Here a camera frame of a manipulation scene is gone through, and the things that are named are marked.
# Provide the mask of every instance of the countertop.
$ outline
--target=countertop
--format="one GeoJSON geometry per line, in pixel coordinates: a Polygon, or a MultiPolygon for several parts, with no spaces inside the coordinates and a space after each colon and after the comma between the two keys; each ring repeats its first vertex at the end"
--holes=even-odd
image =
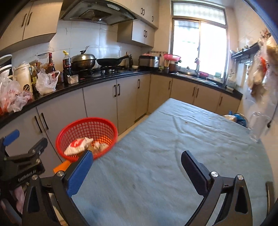
{"type": "Polygon", "coordinates": [[[206,84],[206,83],[203,83],[200,81],[192,80],[187,77],[179,76],[177,74],[170,74],[170,73],[157,72],[157,71],[155,71],[155,72],[154,71],[138,71],[138,70],[127,69],[127,70],[122,70],[118,73],[112,74],[110,76],[90,78],[90,79],[86,79],[85,81],[80,81],[79,83],[72,84],[72,85],[58,84],[56,86],[56,91],[54,91],[52,93],[49,93],[49,94],[46,94],[43,96],[41,96],[41,95],[33,96],[33,98],[28,101],[28,103],[22,108],[21,111],[15,112],[15,113],[11,112],[11,113],[7,113],[3,116],[0,116],[0,129],[3,128],[5,125],[7,125],[12,120],[14,120],[15,118],[17,118],[18,116],[20,116],[21,114],[29,111],[30,109],[48,101],[48,100],[51,100],[55,97],[63,95],[65,93],[68,93],[68,92],[71,92],[71,91],[74,91],[74,90],[77,90],[80,88],[84,88],[84,87],[87,87],[90,85],[98,84],[101,82],[106,82],[106,81],[110,81],[110,80],[114,80],[114,79],[118,79],[118,78],[129,77],[129,76],[149,74],[149,73],[167,76],[167,77],[171,77],[171,78],[178,78],[181,80],[186,80],[189,82],[193,82],[196,84],[200,84],[200,85],[215,89],[217,91],[230,95],[239,100],[242,98],[242,94],[237,90],[234,90],[233,93],[230,93],[230,92],[226,91],[224,87],[216,87],[216,86],[206,84]]]}

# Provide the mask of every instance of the screw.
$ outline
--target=screw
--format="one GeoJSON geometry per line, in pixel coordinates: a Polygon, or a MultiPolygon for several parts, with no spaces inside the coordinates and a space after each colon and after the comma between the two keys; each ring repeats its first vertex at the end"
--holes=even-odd
{"type": "Polygon", "coordinates": [[[240,174],[237,176],[237,178],[238,178],[239,180],[243,180],[243,179],[244,179],[244,177],[243,177],[242,175],[240,175],[240,174]]]}
{"type": "Polygon", "coordinates": [[[58,171],[57,172],[57,176],[63,176],[64,175],[64,171],[58,171]]]}
{"type": "Polygon", "coordinates": [[[213,177],[218,177],[218,173],[215,172],[215,171],[212,171],[210,174],[211,174],[213,177]]]}
{"type": "Polygon", "coordinates": [[[32,180],[37,180],[38,176],[37,175],[33,175],[32,176],[32,180]]]}

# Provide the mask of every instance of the range hood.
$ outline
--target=range hood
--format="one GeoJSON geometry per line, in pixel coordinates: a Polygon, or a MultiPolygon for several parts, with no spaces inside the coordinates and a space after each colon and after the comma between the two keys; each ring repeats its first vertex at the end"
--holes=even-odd
{"type": "Polygon", "coordinates": [[[60,19],[113,25],[136,19],[127,9],[105,0],[74,1],[60,19]]]}

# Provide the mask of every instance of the glass pitcher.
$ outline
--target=glass pitcher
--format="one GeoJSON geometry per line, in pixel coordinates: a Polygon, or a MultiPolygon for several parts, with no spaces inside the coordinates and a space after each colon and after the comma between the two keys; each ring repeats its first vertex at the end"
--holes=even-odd
{"type": "Polygon", "coordinates": [[[266,115],[263,115],[261,112],[253,112],[250,118],[250,124],[251,127],[249,127],[250,130],[250,138],[258,142],[267,123],[270,121],[270,118],[266,115]]]}

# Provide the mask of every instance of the window pane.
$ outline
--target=window pane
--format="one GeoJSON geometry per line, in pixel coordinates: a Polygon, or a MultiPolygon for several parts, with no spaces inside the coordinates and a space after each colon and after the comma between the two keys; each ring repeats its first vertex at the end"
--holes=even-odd
{"type": "Polygon", "coordinates": [[[175,20],[173,54],[181,57],[181,67],[196,69],[194,63],[198,57],[199,23],[175,20]]]}
{"type": "Polygon", "coordinates": [[[174,16],[196,17],[226,24],[224,10],[194,3],[173,3],[174,16]]]}
{"type": "Polygon", "coordinates": [[[227,54],[226,29],[201,23],[200,71],[224,75],[227,54]]]}

